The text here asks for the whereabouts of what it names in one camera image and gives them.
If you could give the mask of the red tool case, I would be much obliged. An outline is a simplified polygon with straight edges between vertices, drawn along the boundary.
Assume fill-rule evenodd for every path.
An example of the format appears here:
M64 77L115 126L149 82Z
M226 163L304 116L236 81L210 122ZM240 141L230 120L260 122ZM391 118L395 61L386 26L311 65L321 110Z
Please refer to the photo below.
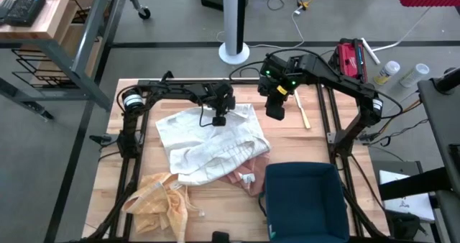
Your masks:
M329 58L328 64L340 73L367 82L367 68L362 40L342 38Z

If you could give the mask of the wooden side desk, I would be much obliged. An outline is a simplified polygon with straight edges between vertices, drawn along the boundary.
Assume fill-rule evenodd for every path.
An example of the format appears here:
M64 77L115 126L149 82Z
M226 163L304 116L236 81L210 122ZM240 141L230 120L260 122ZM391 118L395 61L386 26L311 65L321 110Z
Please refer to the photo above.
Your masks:
M70 57L76 56L87 13L89 10L83 9L77 0L70 0L58 25L55 39ZM12 52L16 55L16 61L24 68L23 71L14 71L12 74L27 85L33 88L77 88L38 47L22 45Z

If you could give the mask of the yellow checked towel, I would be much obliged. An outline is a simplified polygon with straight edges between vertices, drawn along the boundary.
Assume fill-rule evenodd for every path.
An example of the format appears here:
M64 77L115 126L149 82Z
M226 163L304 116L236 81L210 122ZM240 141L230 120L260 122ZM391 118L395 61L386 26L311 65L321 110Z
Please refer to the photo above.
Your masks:
M178 176L171 173L142 177L139 189L121 209L133 216L136 233L170 228L177 243L185 242L188 219L205 215L203 209L190 202L188 186L179 183Z

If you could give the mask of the wooden workbench grey frame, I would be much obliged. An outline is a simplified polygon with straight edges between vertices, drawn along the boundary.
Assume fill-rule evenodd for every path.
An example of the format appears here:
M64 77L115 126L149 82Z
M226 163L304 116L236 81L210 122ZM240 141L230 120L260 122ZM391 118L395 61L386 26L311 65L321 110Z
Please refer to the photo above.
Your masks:
M0 96L29 110L44 120L52 115L42 106L43 101L92 101L105 110L112 107L111 100L96 82L102 57L108 53L121 17L120 10L126 0L77 0L88 9L83 34L76 56L70 57L55 39L58 25L70 0L46 0L46 4L31 27L13 27L4 23L4 17L15 0L0 0L0 49L19 49L34 45L51 59L76 85L69 88L33 88L29 95L0 76ZM141 19L149 19L150 11L139 0L130 0Z

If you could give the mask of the white canister yellow label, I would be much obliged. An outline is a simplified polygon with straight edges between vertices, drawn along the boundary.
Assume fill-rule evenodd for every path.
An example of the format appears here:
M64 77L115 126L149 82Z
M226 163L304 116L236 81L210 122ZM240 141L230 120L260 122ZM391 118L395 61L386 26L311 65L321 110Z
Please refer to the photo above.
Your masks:
M386 82L388 82L391 77L398 73L400 70L400 64L394 60L391 60L387 62L380 72L373 78L374 82L377 85L384 85Z

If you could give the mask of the black bag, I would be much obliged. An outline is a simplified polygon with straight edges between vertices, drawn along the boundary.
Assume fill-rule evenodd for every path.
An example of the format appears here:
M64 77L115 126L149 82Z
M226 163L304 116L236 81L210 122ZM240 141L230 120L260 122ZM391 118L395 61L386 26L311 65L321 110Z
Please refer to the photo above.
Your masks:
M420 218L414 214L386 211L385 216L390 235L395 239L414 240L419 231L428 236L427 231L421 226Z

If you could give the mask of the black white pole stand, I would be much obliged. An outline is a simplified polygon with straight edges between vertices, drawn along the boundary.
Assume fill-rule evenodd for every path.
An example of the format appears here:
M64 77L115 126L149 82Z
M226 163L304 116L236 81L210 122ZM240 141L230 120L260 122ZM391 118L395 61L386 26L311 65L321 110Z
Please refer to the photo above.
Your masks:
M240 65L249 58L249 47L244 42L244 19L247 0L223 0L224 42L218 50L222 61Z

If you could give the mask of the white plastic tube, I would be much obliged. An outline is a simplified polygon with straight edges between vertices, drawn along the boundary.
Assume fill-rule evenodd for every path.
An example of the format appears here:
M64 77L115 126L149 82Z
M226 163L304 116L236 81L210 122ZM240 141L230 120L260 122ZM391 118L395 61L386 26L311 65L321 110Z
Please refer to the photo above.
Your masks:
M379 58L376 56L376 54L374 53L374 51L372 50L372 48L369 46L369 44L367 43L367 41L362 37L361 38L361 41L362 41L362 44L365 48L365 50L368 52L368 54L371 56L372 60L374 61L374 63L376 65L379 65L381 62L379 60Z

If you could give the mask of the black clamp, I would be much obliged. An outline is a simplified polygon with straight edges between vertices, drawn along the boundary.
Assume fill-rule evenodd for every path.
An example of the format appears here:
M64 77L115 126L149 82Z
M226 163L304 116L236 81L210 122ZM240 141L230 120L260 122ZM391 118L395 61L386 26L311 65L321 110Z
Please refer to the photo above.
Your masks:
M112 141L112 138L109 135L101 135L101 136L90 135L89 139L94 141L95 143L97 143L99 145L107 145L108 143L110 143Z

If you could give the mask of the white paper sheet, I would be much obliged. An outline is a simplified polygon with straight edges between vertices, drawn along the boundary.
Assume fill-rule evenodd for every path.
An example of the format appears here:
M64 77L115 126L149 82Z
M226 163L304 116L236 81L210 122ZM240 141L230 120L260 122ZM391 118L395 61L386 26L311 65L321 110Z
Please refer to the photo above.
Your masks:
M379 171L379 184L385 184L396 180L408 178L408 175L393 173L385 170ZM403 198L395 198L383 201L387 211L394 211L402 214L413 214L423 221L433 223L435 216L431 207L428 193L421 193Z

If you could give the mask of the navy fabric bin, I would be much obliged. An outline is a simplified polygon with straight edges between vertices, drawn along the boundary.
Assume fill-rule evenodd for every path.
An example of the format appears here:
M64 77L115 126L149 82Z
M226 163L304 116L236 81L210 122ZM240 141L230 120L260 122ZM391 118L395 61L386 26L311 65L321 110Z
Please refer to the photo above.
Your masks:
M347 243L349 219L336 167L282 162L266 167L265 216L270 243Z

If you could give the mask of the black keyboard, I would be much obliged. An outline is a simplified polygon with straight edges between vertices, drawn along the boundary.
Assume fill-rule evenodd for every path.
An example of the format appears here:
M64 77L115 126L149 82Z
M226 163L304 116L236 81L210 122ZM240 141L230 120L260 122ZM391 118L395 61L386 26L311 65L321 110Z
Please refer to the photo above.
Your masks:
M46 0L15 0L4 17L13 27L31 27L44 8Z

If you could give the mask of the white canister green label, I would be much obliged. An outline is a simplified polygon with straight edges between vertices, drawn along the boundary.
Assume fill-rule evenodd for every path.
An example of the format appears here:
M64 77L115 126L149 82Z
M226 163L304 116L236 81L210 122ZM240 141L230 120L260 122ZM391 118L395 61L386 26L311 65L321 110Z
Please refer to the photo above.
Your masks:
M399 80L399 84L405 88L409 88L427 76L429 72L430 68L426 64L417 63Z

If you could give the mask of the grey side table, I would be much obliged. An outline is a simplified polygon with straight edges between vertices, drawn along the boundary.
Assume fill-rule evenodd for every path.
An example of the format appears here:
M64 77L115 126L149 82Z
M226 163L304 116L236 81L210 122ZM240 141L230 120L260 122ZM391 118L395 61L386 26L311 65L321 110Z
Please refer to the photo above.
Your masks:
M460 67L418 82L444 166L379 187L382 200L434 192L451 243L460 243Z

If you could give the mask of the wooden stick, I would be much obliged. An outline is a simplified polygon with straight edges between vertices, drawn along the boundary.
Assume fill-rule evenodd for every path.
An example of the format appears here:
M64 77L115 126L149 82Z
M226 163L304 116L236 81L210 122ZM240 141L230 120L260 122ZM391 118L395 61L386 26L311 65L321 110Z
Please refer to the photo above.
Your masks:
M308 121L308 117L306 116L305 110L301 104L301 100L300 100L300 97L297 91L294 91L294 97L295 97L296 104L300 110L304 126L306 129L310 129L311 128L310 122Z

